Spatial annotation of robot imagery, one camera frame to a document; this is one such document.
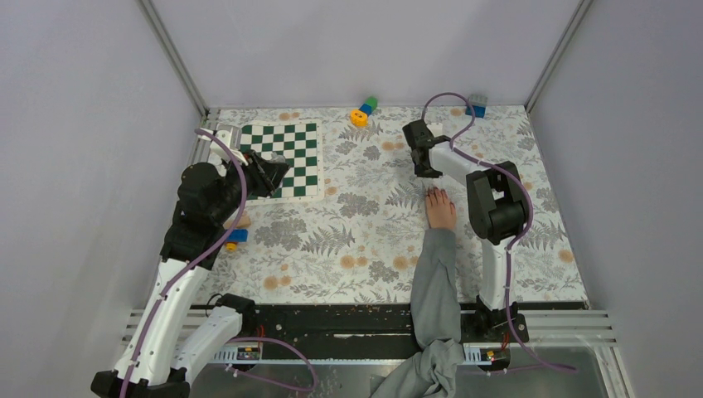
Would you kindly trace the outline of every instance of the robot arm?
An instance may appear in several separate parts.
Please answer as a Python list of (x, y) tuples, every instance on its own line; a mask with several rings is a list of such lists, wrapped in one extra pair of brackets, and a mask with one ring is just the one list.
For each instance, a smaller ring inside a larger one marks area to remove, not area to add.
[[(223, 137), (225, 131), (218, 132)], [(242, 329), (242, 310), (237, 303), (218, 301), (207, 322), (203, 323), (174, 356), (183, 320), (197, 290), (212, 269), (217, 252), (207, 256), (187, 271), (162, 296), (163, 287), (187, 266), (188, 262), (213, 246), (225, 233), (223, 223), (241, 203), (243, 187), (256, 196), (270, 196), (280, 186), (289, 165), (285, 161), (266, 161), (249, 151), (237, 157), (242, 163), (245, 181), (235, 166), (225, 162), (225, 175), (210, 163), (197, 163), (181, 175), (178, 202), (172, 225), (161, 249), (162, 263), (147, 307), (132, 341), (112, 371), (95, 374), (90, 389), (101, 397), (117, 398), (124, 382), (126, 396), (187, 397), (190, 384), (198, 373), (229, 339)], [(138, 353), (132, 361), (142, 330), (148, 328)], [(129, 380), (128, 369), (132, 367)]]
[[(483, 281), (478, 307), (487, 314), (504, 311), (505, 249), (510, 239), (522, 231), (528, 214), (520, 188), (501, 173), (456, 154), (449, 146), (449, 137), (435, 137), (423, 120), (407, 124), (403, 133), (412, 150), (417, 177), (447, 175), (467, 188), (469, 221), (481, 238), (483, 251)], [(499, 166), (519, 178), (515, 164), (504, 162)]]

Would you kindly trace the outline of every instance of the gray sleeve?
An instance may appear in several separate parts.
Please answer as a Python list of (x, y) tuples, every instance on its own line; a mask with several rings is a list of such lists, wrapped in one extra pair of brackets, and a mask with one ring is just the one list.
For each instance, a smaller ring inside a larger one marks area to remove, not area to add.
[(415, 338), (423, 351), (393, 370), (374, 398), (454, 396), (457, 365), (464, 359), (455, 278), (456, 235), (427, 230), (410, 296)]

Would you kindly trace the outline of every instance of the green and white chessboard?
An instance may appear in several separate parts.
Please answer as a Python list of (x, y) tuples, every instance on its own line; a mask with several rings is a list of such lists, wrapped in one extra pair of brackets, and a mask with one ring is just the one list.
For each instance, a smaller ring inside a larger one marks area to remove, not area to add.
[(242, 152), (254, 149), (263, 158), (277, 153), (291, 167), (283, 186), (271, 197), (250, 197), (248, 205), (316, 201), (325, 197), (322, 176), (322, 132), (318, 120), (299, 124), (254, 121), (239, 138)]

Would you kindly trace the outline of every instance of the tabletop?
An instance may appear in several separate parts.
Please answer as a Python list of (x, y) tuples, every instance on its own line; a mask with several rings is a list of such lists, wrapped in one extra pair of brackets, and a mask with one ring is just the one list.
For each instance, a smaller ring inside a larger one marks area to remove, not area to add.
[[(256, 303), (408, 303), (427, 228), (427, 187), (457, 203), (457, 288), (476, 299), (481, 245), (468, 224), (466, 189), (443, 177), (413, 174), (402, 127), (420, 107), (379, 107), (365, 128), (349, 122), (352, 108), (221, 109), (224, 124), (254, 120), (320, 121), (325, 196), (321, 201), (251, 206), (249, 240), (222, 250), (196, 303), (233, 293)], [(470, 117), (464, 108), (431, 107), (427, 123), (451, 135)], [(490, 106), (457, 145), (478, 158), (514, 162), (534, 203), (533, 227), (513, 250), (517, 301), (584, 301), (559, 206), (522, 106)]]

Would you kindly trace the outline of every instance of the yellow block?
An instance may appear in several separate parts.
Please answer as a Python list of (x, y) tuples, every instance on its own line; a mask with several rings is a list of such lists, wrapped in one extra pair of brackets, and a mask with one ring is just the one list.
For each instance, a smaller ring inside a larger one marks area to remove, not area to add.
[(357, 127), (366, 127), (366, 125), (369, 124), (369, 115), (361, 112), (359, 109), (353, 110), (349, 114), (349, 119), (351, 123)]

